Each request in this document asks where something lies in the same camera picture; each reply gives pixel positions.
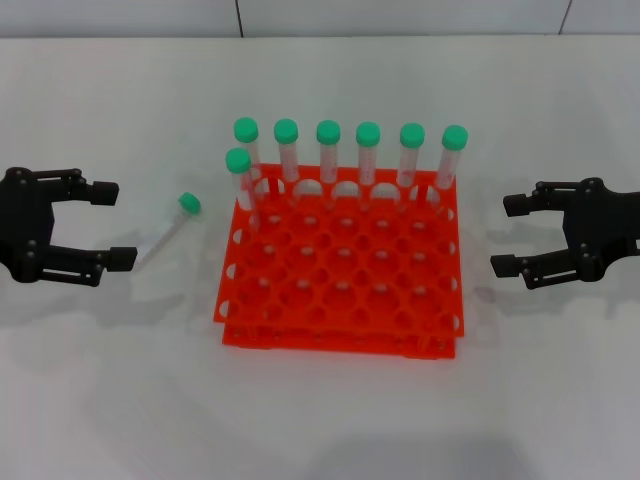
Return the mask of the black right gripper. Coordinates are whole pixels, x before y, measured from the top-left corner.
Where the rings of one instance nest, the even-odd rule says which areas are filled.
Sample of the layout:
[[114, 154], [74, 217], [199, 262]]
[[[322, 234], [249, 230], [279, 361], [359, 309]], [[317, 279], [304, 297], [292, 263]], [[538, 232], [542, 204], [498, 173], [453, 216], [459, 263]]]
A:
[[498, 278], [522, 277], [529, 290], [573, 281], [599, 281], [614, 262], [639, 254], [639, 194], [609, 190], [602, 179], [536, 183], [530, 195], [503, 198], [508, 217], [562, 211], [568, 248], [549, 253], [492, 255]]

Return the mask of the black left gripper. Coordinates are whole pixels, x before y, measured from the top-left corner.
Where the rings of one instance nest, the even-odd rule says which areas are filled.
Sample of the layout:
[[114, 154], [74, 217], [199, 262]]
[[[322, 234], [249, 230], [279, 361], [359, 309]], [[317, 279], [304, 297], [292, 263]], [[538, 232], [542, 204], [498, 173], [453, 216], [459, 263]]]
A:
[[81, 250], [49, 245], [51, 203], [114, 206], [119, 185], [89, 182], [78, 168], [30, 171], [12, 167], [1, 180], [1, 263], [19, 283], [50, 281], [97, 287], [104, 272], [130, 272], [136, 247]]

